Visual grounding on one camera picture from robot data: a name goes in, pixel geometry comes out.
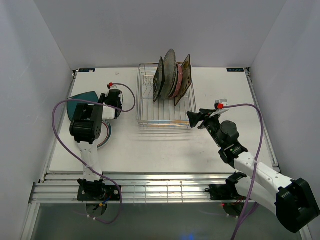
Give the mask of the white plate green rim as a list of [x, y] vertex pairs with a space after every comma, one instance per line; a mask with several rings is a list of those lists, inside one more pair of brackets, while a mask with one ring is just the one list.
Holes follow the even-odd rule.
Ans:
[[97, 148], [101, 149], [110, 140], [112, 135], [112, 126], [108, 120], [103, 120], [101, 125], [101, 134], [97, 140]]

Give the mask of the teal square plate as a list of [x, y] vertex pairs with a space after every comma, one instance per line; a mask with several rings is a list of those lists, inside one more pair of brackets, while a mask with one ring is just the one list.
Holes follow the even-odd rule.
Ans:
[[76, 107], [78, 104], [88, 104], [87, 102], [95, 102], [97, 103], [99, 98], [95, 91], [89, 91], [80, 93], [77, 95], [71, 96], [69, 99], [72, 99], [73, 101], [68, 101], [66, 103], [67, 106], [67, 115], [69, 120], [71, 121], [74, 117]]

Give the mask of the black floral square plate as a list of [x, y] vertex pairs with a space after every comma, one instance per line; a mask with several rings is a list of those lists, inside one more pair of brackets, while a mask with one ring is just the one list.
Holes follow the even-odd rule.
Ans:
[[163, 58], [160, 57], [157, 70], [155, 72], [154, 78], [153, 78], [153, 102], [155, 103], [164, 86], [164, 61]]

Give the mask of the cream flower square plate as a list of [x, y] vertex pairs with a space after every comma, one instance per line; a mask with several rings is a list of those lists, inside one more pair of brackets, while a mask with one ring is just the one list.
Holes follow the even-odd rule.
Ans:
[[187, 55], [186, 59], [184, 60], [182, 66], [182, 79], [181, 85], [178, 94], [174, 97], [174, 106], [176, 107], [181, 99], [187, 93], [189, 87], [192, 85], [192, 65], [191, 65], [191, 56], [190, 54]]

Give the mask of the mint green flower plate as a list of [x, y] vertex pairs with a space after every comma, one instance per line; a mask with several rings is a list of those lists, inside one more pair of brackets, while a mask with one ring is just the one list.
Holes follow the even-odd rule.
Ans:
[[175, 70], [174, 70], [174, 74], [173, 74], [173, 80], [172, 80], [172, 86], [171, 86], [171, 89], [170, 89], [170, 93], [168, 94], [168, 98], [171, 98], [176, 90], [176, 85], [177, 85], [177, 82], [178, 82], [178, 73], [179, 73], [179, 70], [178, 70], [178, 65], [176, 64], [175, 65]]

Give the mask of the pink polka dot plate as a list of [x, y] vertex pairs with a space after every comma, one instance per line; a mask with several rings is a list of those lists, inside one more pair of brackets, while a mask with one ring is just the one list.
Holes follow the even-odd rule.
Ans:
[[179, 64], [177, 64], [177, 81], [175, 84], [174, 92], [170, 95], [171, 98], [175, 98], [178, 95], [182, 85], [182, 80], [183, 80], [183, 70], [182, 70], [182, 67]]

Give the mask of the large speckled round plate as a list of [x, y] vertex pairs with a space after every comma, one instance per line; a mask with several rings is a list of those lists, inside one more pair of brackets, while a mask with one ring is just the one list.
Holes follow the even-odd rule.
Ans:
[[168, 98], [168, 95], [172, 88], [174, 71], [177, 65], [176, 53], [173, 49], [170, 49], [166, 53], [163, 60], [163, 65], [164, 65], [164, 85], [159, 96], [159, 98], [162, 100]]

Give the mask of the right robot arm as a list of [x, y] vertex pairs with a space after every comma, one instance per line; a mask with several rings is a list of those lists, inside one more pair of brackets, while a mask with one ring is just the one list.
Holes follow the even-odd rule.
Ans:
[[312, 189], [302, 178], [294, 180], [259, 162], [240, 144], [237, 125], [229, 120], [220, 122], [227, 107], [218, 103], [214, 110], [200, 109], [187, 112], [192, 128], [206, 129], [220, 148], [224, 163], [235, 169], [225, 184], [226, 194], [237, 199], [247, 195], [259, 205], [275, 214], [278, 221], [290, 232], [297, 233], [320, 215]]

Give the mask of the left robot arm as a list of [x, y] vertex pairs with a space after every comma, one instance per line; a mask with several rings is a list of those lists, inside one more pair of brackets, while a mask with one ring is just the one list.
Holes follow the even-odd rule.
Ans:
[[98, 156], [98, 139], [103, 126], [107, 128], [105, 141], [110, 138], [108, 120], [117, 119], [122, 110], [123, 93], [111, 89], [100, 96], [96, 92], [85, 92], [72, 97], [67, 103], [70, 120], [69, 132], [80, 151], [81, 159], [87, 164], [83, 167], [83, 177], [77, 182], [81, 193], [90, 200], [105, 200], [113, 192], [104, 184]]

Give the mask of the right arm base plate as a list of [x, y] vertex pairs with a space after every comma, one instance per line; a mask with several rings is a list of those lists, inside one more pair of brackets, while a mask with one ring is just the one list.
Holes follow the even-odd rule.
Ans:
[[204, 192], [210, 195], [212, 201], [238, 200], [244, 198], [244, 196], [238, 194], [235, 188], [232, 188], [227, 184], [210, 184], [204, 189]]

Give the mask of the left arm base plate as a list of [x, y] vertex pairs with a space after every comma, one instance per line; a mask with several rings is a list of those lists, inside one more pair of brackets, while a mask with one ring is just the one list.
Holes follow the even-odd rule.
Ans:
[[120, 191], [115, 185], [80, 186], [77, 193], [78, 201], [92, 202], [109, 199], [110, 201], [120, 201]]

